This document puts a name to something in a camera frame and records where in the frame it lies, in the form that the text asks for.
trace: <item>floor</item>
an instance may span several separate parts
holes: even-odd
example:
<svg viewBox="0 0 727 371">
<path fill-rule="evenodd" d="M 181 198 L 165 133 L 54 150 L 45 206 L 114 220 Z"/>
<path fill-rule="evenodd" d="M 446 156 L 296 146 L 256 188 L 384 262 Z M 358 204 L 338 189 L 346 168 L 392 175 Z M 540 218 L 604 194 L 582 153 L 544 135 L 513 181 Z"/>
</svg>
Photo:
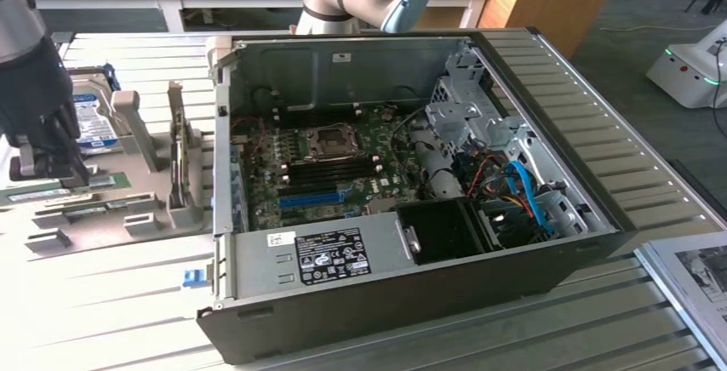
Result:
<svg viewBox="0 0 727 371">
<path fill-rule="evenodd" d="M 722 174 L 727 138 L 714 128 L 710 110 L 682 108 L 644 76 L 666 45 L 692 43 L 708 30 L 612 32 L 600 29 L 641 25 L 702 27 L 727 18 L 727 7 L 710 15 L 698 12 L 705 0 L 684 13 L 689 1 L 608 0 L 570 61 L 653 148 L 665 158 L 684 164 L 727 206 L 727 175 Z M 45 11 L 42 16 L 51 31 L 164 31 L 161 15 L 154 10 Z M 268 16 L 272 21 L 286 20 L 276 12 Z M 717 113 L 727 128 L 727 109 Z"/>
</svg>

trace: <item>white sticker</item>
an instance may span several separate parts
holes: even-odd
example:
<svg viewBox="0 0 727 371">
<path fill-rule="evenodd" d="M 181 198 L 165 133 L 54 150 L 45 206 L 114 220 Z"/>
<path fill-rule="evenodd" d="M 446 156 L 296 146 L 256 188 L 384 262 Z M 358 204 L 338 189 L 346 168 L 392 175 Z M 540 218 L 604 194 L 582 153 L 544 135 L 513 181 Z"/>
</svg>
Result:
<svg viewBox="0 0 727 371">
<path fill-rule="evenodd" d="M 77 211 L 65 212 L 65 216 L 82 216 L 82 215 L 94 215 L 94 214 L 104 214 L 105 208 L 102 207 L 94 207 L 94 208 L 86 208 L 79 209 Z"/>
<path fill-rule="evenodd" d="M 98 186 L 114 186 L 116 185 L 116 179 L 113 178 L 113 175 L 109 175 L 108 177 L 90 177 L 87 179 L 87 188 L 97 188 Z"/>
<path fill-rule="evenodd" d="M 333 54 L 333 63 L 348 63 L 350 61 L 350 54 Z"/>
<path fill-rule="evenodd" d="M 25 194 L 7 195 L 7 199 L 15 203 L 17 201 L 25 201 L 26 199 L 54 197 L 55 195 L 66 195 L 70 193 L 70 190 L 65 188 L 58 188 L 55 190 L 27 192 Z"/>
<path fill-rule="evenodd" d="M 94 94 L 74 94 L 71 101 L 78 118 L 79 138 L 75 140 L 82 154 L 102 152 L 118 140 L 109 119 L 98 114 L 101 103 Z"/>
<path fill-rule="evenodd" d="M 120 200 L 120 201 L 109 201 L 105 203 L 105 207 L 108 209 L 118 209 L 118 208 L 125 208 L 128 205 L 128 201 L 125 199 Z"/>
<path fill-rule="evenodd" d="M 268 233 L 268 248 L 273 246 L 292 245 L 294 243 L 294 232 Z"/>
</svg>

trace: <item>power supply label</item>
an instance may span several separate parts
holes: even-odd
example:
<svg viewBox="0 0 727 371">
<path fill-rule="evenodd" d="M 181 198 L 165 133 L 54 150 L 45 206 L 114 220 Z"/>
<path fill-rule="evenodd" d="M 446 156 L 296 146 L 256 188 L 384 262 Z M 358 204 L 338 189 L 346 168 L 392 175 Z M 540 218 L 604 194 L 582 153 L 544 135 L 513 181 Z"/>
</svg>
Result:
<svg viewBox="0 0 727 371">
<path fill-rule="evenodd" d="M 358 228 L 297 237 L 294 250 L 300 279 L 306 285 L 370 273 Z"/>
</svg>

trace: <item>slotted metal table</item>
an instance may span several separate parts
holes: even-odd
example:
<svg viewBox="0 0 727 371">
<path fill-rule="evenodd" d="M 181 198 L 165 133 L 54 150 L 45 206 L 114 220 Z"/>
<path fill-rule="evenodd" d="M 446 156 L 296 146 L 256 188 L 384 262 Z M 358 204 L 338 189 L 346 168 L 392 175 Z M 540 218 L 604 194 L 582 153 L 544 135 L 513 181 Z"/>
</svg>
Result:
<svg viewBox="0 0 727 371">
<path fill-rule="evenodd" d="M 212 257 L 210 237 L 26 263 L 6 257 L 23 280 L 10 281 L 21 304 L 3 311 L 14 313 L 6 316 L 14 333 L 5 333 L 6 341 L 0 337 L 7 352 L 0 363 L 19 365 L 0 368 L 714 369 L 630 251 L 648 240 L 720 231 L 727 224 L 546 40 L 525 29 L 481 32 L 641 229 L 609 259 L 573 273 L 549 294 L 233 367 L 221 362 L 194 324 L 194 309 L 209 304 L 209 292 L 180 291 L 184 269 L 202 267 Z M 152 133 L 165 131 L 170 120 L 166 81 L 182 81 L 186 115 L 206 137 L 209 199 L 214 96 L 204 57 L 208 36 L 75 35 L 61 54 L 67 66 L 113 64 L 121 87 L 140 93 Z"/>
</svg>

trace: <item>gray carpet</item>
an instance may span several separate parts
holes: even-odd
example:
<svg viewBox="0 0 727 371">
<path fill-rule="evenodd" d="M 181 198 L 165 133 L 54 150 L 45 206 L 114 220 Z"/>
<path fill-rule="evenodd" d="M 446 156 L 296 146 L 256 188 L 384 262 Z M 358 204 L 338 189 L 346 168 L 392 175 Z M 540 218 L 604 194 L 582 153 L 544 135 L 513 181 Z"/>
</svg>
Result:
<svg viewBox="0 0 727 371">
<path fill-rule="evenodd" d="M 648 81 L 645 72 L 670 43 L 694 43 L 709 32 L 600 31 L 633 26 L 702 27 L 727 18 L 724 7 L 710 15 L 698 0 L 608 0 L 570 62 L 630 125 L 661 153 L 677 159 L 727 206 L 727 138 L 714 127 L 710 110 L 686 110 Z M 717 116 L 727 130 L 727 110 Z"/>
</svg>

